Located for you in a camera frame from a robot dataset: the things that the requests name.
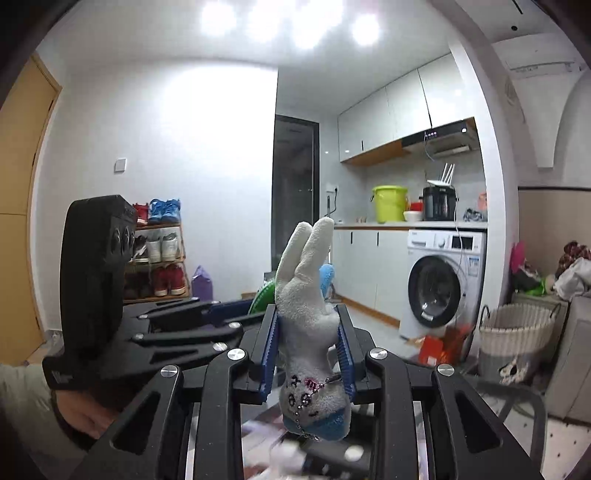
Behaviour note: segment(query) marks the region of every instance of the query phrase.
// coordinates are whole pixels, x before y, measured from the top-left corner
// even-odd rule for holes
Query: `laundry basket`
[[[503,385],[530,379],[540,364],[555,319],[556,308],[513,303],[491,312],[484,306],[480,314],[478,374]]]

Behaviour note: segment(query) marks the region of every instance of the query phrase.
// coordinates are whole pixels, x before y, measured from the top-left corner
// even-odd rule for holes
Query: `hand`
[[[76,430],[95,440],[103,435],[117,417],[117,412],[104,408],[88,392],[56,391],[61,416]]]

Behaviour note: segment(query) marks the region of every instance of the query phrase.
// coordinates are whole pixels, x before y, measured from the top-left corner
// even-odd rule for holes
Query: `red sneaker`
[[[171,295],[182,295],[187,291],[184,281],[184,272],[177,264],[171,264],[166,267],[168,281],[170,282]]]
[[[141,205],[139,203],[134,204],[135,210],[138,212],[138,225],[148,224],[148,204]]]
[[[152,272],[152,287],[157,297],[168,294],[168,271],[163,267],[158,267]]]

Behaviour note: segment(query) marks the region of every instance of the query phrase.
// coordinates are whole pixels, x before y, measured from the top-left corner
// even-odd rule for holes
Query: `purple bag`
[[[213,283],[209,273],[199,265],[191,280],[191,293],[201,301],[213,300]]]

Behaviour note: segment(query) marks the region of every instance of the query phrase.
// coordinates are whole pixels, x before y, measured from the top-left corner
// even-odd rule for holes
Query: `ceiling light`
[[[280,1],[258,0],[248,16],[248,35],[257,42],[275,38],[283,18]]]
[[[353,38],[362,47],[375,43],[379,37],[378,20],[374,14],[363,14],[353,23]]]
[[[206,35],[221,37],[236,27],[233,8],[224,2],[209,2],[201,13],[201,29]]]
[[[298,48],[315,47],[343,18],[343,0],[309,0],[294,14],[293,36]]]

